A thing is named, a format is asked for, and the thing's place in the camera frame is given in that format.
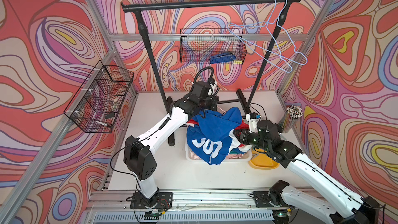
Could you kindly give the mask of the blue red white jacket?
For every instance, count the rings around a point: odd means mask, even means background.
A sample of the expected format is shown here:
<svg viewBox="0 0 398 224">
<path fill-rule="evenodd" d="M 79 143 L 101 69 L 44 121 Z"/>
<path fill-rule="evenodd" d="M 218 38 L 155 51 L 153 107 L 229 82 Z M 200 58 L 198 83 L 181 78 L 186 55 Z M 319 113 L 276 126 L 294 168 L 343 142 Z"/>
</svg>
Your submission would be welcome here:
<svg viewBox="0 0 398 224">
<path fill-rule="evenodd" d="M 198 159 L 211 166 L 220 165 L 228 156 L 239 159 L 252 149 L 234 134 L 248 129 L 237 107 L 225 113 L 205 110 L 188 121 L 187 146 Z"/>
</svg>

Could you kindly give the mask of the blue hanger of green jacket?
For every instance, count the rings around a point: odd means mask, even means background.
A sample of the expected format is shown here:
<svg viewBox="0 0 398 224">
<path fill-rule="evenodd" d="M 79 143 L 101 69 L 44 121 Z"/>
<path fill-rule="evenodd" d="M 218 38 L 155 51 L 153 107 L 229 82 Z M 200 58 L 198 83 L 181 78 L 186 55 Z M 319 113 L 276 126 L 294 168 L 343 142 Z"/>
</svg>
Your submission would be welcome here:
<svg viewBox="0 0 398 224">
<path fill-rule="evenodd" d="M 283 56 L 282 51 L 281 51 L 281 49 L 280 49 L 280 47 L 279 47 L 279 45 L 278 45 L 278 43 L 277 43 L 277 38 L 276 38 L 276 37 L 273 37 L 272 40 L 275 41 L 275 44 L 276 44 L 276 46 L 277 46 L 278 53 L 277 53 L 277 52 L 273 52 L 272 50 L 270 50 L 270 52 L 271 52 L 272 54 L 274 54 L 274 55 L 279 55 L 280 60 L 281 60 L 281 61 L 284 61 L 284 62 L 288 65 L 288 67 L 290 68 L 289 71 L 287 71 L 287 70 L 285 70 L 285 69 L 283 69 L 283 71 L 286 72 L 286 73 L 291 73 L 291 72 L 293 71 L 293 68 L 292 68 L 292 65 L 291 65 L 289 62 L 292 62 L 292 63 L 294 63 L 294 64 L 296 64 L 296 65 L 299 65 L 299 66 L 305 66 L 305 65 L 308 63 L 308 58 L 306 57 L 305 54 L 303 54 L 302 52 L 300 52 L 300 51 L 297 50 L 297 47 L 296 47 L 296 45 L 295 45 L 295 42 L 294 42 L 293 39 L 291 38 L 291 35 L 290 35 L 289 32 L 283 27 L 283 24 L 280 23 L 280 22 L 282 21 L 282 19 L 283 19 L 283 11 L 284 11 L 284 10 L 288 10 L 288 3 L 289 3 L 288 0 L 284 0 L 284 6 L 283 6 L 283 8 L 280 10 L 280 12 L 279 12 L 279 14 L 278 14 L 278 17 L 272 22 L 272 24 L 275 24 L 275 25 L 276 25 L 275 30 L 276 30 L 276 28 L 280 28 L 281 31 L 284 31 L 284 32 L 285 32 L 285 34 L 286 34 L 287 37 L 288 37 L 288 40 L 289 40 L 289 41 L 291 42 L 291 44 L 292 44 L 294 54 L 295 54 L 295 55 L 301 55 L 302 58 L 303 58 L 304 60 L 303 60 L 302 62 L 299 62 L 299 61 L 296 61 L 295 59 L 290 59 L 290 58 L 287 58 L 286 56 Z"/>
</svg>

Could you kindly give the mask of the light blue hanger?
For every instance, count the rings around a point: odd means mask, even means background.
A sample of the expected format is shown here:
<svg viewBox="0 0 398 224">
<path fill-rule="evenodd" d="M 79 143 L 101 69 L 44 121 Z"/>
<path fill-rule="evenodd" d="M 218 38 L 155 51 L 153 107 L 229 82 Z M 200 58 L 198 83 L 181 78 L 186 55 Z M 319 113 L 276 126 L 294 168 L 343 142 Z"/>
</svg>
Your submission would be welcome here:
<svg viewBox="0 0 398 224">
<path fill-rule="evenodd" d="M 280 23 L 285 24 L 287 19 L 287 14 L 290 8 L 290 5 L 295 2 L 299 2 L 300 0 L 288 0 L 288 10 L 283 11 L 283 19 Z M 284 6 L 284 0 L 266 0 L 266 4 L 270 4 L 272 8 L 270 9 L 267 18 L 264 21 L 253 22 L 250 24 L 236 24 L 229 22 L 227 25 L 227 29 L 231 28 L 242 28 L 243 29 L 243 39 L 242 42 L 246 45 L 246 47 L 252 51 L 254 54 L 258 55 L 262 58 L 266 64 L 270 64 L 271 66 L 277 68 L 278 70 L 283 71 L 283 69 L 289 71 L 290 68 L 288 65 L 281 61 L 279 55 L 274 55 L 270 52 L 277 52 L 277 46 L 275 41 L 272 40 L 273 37 L 278 39 L 279 35 L 282 34 L 285 38 L 288 37 L 284 31 L 281 31 L 280 28 L 276 28 L 275 24 L 272 22 L 278 17 L 280 10 Z"/>
</svg>

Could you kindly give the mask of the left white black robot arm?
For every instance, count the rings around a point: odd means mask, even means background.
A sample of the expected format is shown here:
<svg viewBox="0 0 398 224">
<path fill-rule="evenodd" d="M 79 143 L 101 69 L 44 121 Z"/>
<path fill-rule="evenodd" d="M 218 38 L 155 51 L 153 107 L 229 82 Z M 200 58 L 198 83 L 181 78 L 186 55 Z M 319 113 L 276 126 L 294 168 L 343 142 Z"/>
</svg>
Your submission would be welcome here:
<svg viewBox="0 0 398 224">
<path fill-rule="evenodd" d="M 154 154 L 182 125 L 194 116 L 215 111 L 219 101 L 218 86 L 213 79 L 214 69 L 207 66 L 196 74 L 190 91 L 170 105 L 168 114 L 147 132 L 137 138 L 130 136 L 125 141 L 123 162 L 136 177 L 140 188 L 137 196 L 150 206 L 155 205 L 159 197 L 159 188 L 152 174 L 157 168 Z"/>
</svg>

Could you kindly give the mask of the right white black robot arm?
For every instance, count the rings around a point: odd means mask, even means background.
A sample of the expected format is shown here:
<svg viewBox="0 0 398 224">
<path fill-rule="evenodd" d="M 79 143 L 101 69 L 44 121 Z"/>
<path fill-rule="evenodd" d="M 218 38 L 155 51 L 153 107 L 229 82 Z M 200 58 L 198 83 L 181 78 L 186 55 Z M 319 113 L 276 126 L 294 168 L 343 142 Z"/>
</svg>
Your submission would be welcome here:
<svg viewBox="0 0 398 224">
<path fill-rule="evenodd" d="M 260 153 L 305 180 L 323 197 L 320 200 L 279 180 L 265 196 L 258 191 L 253 193 L 257 204 L 294 206 L 327 224 L 378 222 L 382 206 L 375 199 L 353 192 L 318 167 L 295 144 L 280 137 L 279 125 L 260 120 L 255 129 L 235 130 L 233 135 L 241 144 L 259 148 Z"/>
</svg>

